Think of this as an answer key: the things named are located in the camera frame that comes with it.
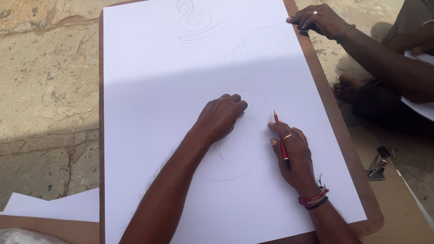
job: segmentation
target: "black wristband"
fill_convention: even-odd
[[[355,25],[348,26],[348,28],[345,29],[344,32],[342,32],[342,34],[340,34],[338,37],[336,37],[336,39],[335,39],[336,43],[341,44],[341,41],[344,38],[344,36],[348,33],[348,31],[350,31],[354,27],[355,27]]]
[[[311,207],[306,207],[306,206],[304,206],[304,207],[305,207],[307,210],[312,210],[312,209],[317,208],[317,207],[323,205],[324,203],[326,203],[328,199],[329,199],[329,197],[326,196],[326,197],[323,198],[319,203],[317,203],[317,204],[315,204],[315,205],[313,205],[313,206],[311,206]]]

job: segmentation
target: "person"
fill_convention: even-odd
[[[231,132],[237,118],[243,115],[246,108],[247,103],[237,94],[225,94],[207,103],[196,123],[146,191],[119,244],[170,243],[196,168],[211,145]],[[303,132],[283,122],[270,122],[269,127],[282,138],[290,133],[293,135],[283,140],[292,163],[291,171],[287,171],[284,165],[279,140],[273,138],[270,141],[283,178],[303,199],[312,198],[323,191],[315,181],[311,153]],[[319,241],[322,244],[361,244],[333,205],[327,199],[323,202],[306,205],[312,208],[309,215]]]
[[[327,4],[308,6],[287,22],[298,24],[299,30],[314,30],[338,40],[373,75],[358,81],[343,74],[334,85],[337,99],[353,103],[353,115],[401,132],[434,138],[434,122],[400,100],[404,96],[415,103],[434,102],[434,66],[402,55],[405,50],[417,55],[434,47],[433,9],[433,0],[405,0],[383,45],[351,28]]]

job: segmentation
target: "hand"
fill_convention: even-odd
[[[232,132],[237,118],[244,114],[247,102],[240,95],[224,94],[212,100],[202,110],[192,130],[211,145]]]
[[[434,48],[434,23],[427,23],[409,33],[393,39],[390,49],[397,53],[411,50],[412,55],[419,55]]]
[[[335,40],[350,26],[325,3],[308,6],[286,21],[288,23],[299,22],[301,30],[314,30],[329,40]]]
[[[303,132],[295,127],[291,128],[281,121],[279,121],[279,124],[270,122],[268,126],[273,131],[276,131],[282,139],[290,133],[294,136],[283,141],[291,165],[290,171],[286,169],[279,140],[273,138],[270,141],[276,153],[283,178],[295,188],[301,198],[311,198],[317,195],[320,190],[315,182],[311,153]]]

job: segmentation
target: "red pencil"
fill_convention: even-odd
[[[276,124],[279,124],[279,119],[277,118],[277,114],[275,110],[274,110],[274,121],[276,121]],[[291,166],[289,165],[289,159],[288,156],[286,155],[285,144],[283,143],[282,137],[280,135],[279,135],[279,139],[280,139],[280,146],[282,147],[282,151],[283,151],[283,157],[285,160],[286,169],[289,171],[291,170]]]

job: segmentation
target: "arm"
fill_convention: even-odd
[[[193,174],[209,147],[229,134],[247,108],[237,94],[209,102],[146,191],[119,244],[168,244],[181,218]]]
[[[349,26],[327,4],[309,6],[287,22],[299,22],[301,29],[313,29],[330,40]],[[410,100],[434,102],[434,66],[400,55],[356,28],[344,36],[341,45],[366,71]]]
[[[294,136],[283,141],[291,161],[291,171],[286,170],[279,140],[273,138],[270,141],[283,178],[297,190],[301,198],[311,198],[317,195],[320,190],[315,182],[311,153],[303,132],[295,127],[291,128],[283,122],[279,122],[279,125],[270,123],[269,127],[282,138],[290,133]],[[361,241],[329,201],[309,210],[309,215],[321,244],[361,244]]]

